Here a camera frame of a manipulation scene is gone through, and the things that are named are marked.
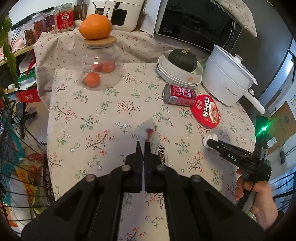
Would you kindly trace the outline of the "person's right hand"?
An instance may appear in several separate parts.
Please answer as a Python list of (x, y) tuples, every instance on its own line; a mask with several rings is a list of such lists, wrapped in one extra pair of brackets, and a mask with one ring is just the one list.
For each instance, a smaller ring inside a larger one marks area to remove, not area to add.
[(250, 181), (244, 181), (242, 178), (242, 170), (237, 169), (236, 173), (240, 175), (236, 185), (234, 198), (239, 201), (246, 190), (250, 191), (253, 187), (255, 191), (255, 202), (252, 205), (250, 212), (255, 215), (257, 223), (264, 230), (270, 228), (278, 217), (278, 209), (272, 197), (271, 186), (266, 181), (258, 181), (253, 185)]

